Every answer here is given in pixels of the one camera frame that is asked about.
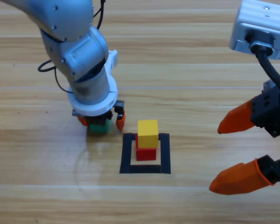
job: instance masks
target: black cable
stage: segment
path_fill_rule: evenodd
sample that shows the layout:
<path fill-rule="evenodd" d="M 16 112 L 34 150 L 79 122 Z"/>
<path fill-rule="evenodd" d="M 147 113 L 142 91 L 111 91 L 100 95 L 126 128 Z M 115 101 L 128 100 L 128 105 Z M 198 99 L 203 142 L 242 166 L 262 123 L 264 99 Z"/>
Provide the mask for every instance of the black cable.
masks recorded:
<path fill-rule="evenodd" d="M 268 59 L 267 52 L 265 50 L 257 51 L 256 57 L 263 70 L 266 72 L 269 78 L 276 84 L 276 86 L 280 89 L 280 74 L 272 66 L 270 60 Z"/>
<path fill-rule="evenodd" d="M 99 14 L 99 12 L 102 10 L 102 8 L 99 8 L 99 10 L 94 14 L 94 16 L 93 17 L 96 17 L 98 14 Z"/>
<path fill-rule="evenodd" d="M 53 66 L 51 68 L 48 68 L 48 69 L 42 69 L 43 66 L 45 66 L 46 64 L 49 64 L 50 62 L 52 62 L 51 60 L 47 60 L 46 62 L 42 63 L 39 67 L 38 67 L 38 71 L 39 72 L 47 72 L 47 71 L 52 71 L 54 69 L 56 69 L 56 66 Z"/>
<path fill-rule="evenodd" d="M 55 73 L 55 79 L 56 79 L 56 82 L 57 82 L 57 84 L 58 84 L 59 88 L 60 88 L 61 90 L 63 90 L 64 92 L 67 92 L 67 93 L 73 93 L 73 92 L 71 92 L 71 91 L 67 91 L 67 90 L 65 90 L 65 89 L 64 89 L 64 88 L 62 88 L 62 86 L 59 84 L 58 79 L 57 79 L 57 72 L 56 72 L 56 68 L 54 69 L 54 73 Z"/>
<path fill-rule="evenodd" d="M 98 25 L 97 25 L 97 29 L 99 29 L 102 25 L 102 21 L 103 21 L 103 17 L 104 17 L 104 3 L 105 0 L 101 0 L 101 14 L 99 16 L 99 21 L 98 21 Z"/>

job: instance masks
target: black tape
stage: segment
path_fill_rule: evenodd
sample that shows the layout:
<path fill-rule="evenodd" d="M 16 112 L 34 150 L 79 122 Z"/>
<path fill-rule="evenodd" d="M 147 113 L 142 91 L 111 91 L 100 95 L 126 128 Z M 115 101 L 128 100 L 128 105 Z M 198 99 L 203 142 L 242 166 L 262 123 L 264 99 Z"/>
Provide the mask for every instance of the black tape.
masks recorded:
<path fill-rule="evenodd" d="M 124 133 L 121 155 L 121 174 L 171 174 L 170 162 L 170 140 L 169 134 L 160 133 L 161 142 L 161 164 L 160 165 L 131 165 L 132 141 L 135 141 L 136 134 Z"/>

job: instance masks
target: wooden table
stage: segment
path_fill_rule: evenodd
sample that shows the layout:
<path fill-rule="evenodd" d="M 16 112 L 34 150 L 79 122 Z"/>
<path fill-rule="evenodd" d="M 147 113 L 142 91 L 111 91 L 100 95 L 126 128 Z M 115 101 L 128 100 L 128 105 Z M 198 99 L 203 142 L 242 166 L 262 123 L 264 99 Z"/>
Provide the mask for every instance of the wooden table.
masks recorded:
<path fill-rule="evenodd" d="M 113 75 L 126 102 L 124 131 L 158 119 L 170 134 L 171 175 L 119 174 L 122 135 L 114 127 L 87 135 L 54 73 L 37 71 L 48 59 L 37 26 L 0 3 L 0 224 L 280 224 L 280 184 L 237 196 L 209 191 L 230 166 L 280 159 L 280 138 L 265 130 L 217 133 L 268 79 L 254 56 L 229 49 L 240 2 L 105 4 L 100 30 L 119 52 Z"/>

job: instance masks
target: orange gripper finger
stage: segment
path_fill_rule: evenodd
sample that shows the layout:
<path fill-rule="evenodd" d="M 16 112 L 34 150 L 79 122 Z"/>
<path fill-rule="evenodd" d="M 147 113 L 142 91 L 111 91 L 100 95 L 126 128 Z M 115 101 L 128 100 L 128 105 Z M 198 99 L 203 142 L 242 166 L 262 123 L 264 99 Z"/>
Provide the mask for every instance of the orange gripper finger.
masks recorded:
<path fill-rule="evenodd" d="M 123 127 L 125 126 L 125 121 L 126 121 L 126 112 L 124 111 L 122 119 L 116 121 L 116 127 L 121 132 L 123 130 Z"/>
<path fill-rule="evenodd" d="M 210 191 L 222 195 L 245 194 L 274 184 L 261 173 L 257 159 L 230 167 L 213 180 Z"/>
<path fill-rule="evenodd" d="M 249 100 L 228 112 L 219 125 L 218 133 L 227 134 L 242 132 L 254 127 L 255 125 L 251 122 L 251 115 L 252 103 L 251 100 Z"/>
<path fill-rule="evenodd" d="M 78 120 L 81 122 L 82 125 L 88 126 L 85 117 L 78 116 Z"/>

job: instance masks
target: stacked cubes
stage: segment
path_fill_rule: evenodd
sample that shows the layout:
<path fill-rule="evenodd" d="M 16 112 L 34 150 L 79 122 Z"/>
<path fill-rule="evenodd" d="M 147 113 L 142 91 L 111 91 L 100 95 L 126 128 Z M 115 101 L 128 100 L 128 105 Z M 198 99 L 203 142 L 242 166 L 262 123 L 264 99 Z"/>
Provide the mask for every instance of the stacked cubes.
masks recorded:
<path fill-rule="evenodd" d="M 139 120 L 138 134 L 136 135 L 137 161 L 156 160 L 159 143 L 157 120 Z"/>

